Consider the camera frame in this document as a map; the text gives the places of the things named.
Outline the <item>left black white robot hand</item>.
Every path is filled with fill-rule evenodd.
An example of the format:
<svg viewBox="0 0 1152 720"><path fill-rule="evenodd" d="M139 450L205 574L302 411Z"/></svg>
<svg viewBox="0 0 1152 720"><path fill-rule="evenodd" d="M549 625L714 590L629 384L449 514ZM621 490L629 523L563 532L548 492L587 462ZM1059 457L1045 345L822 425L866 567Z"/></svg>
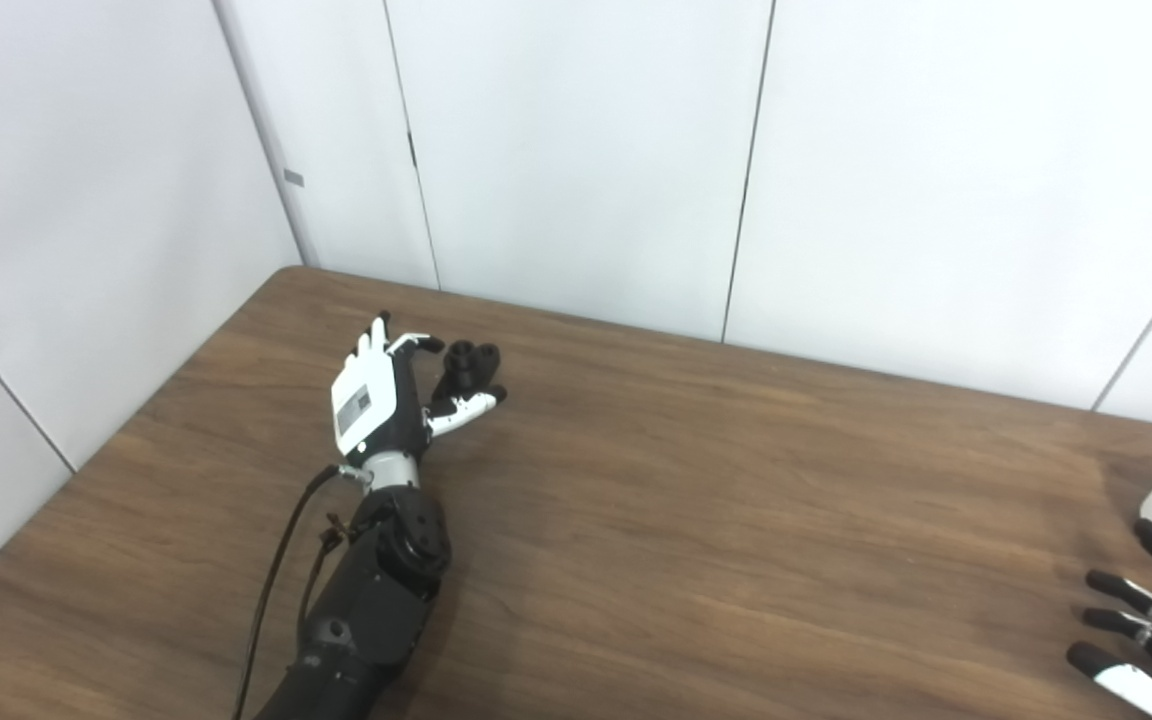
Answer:
<svg viewBox="0 0 1152 720"><path fill-rule="evenodd" d="M391 319L387 310L376 316L332 384L335 446L353 468L382 454L420 458L435 437L467 427L507 397L494 382L502 361L495 344L448 344L426 333L391 338ZM444 361L429 401L420 400L414 369L420 351Z"/></svg>

